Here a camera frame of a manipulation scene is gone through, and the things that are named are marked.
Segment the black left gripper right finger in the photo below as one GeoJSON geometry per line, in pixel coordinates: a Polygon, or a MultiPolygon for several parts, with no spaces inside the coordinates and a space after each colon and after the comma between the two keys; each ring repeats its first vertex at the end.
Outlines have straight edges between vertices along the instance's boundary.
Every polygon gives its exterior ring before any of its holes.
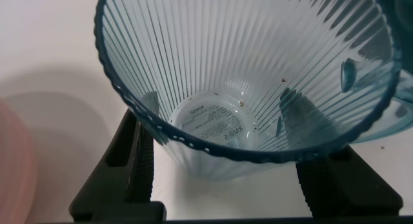
{"type": "Polygon", "coordinates": [[[280,97],[287,143],[314,218],[398,216],[401,196],[347,143],[339,128],[302,93],[280,97]]]}

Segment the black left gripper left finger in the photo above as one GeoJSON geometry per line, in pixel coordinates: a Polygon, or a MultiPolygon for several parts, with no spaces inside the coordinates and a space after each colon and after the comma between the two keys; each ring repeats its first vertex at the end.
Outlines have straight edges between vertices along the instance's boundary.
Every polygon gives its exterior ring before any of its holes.
{"type": "Polygon", "coordinates": [[[153,183],[154,139],[128,110],[69,213],[75,222],[164,222],[153,183]]]}

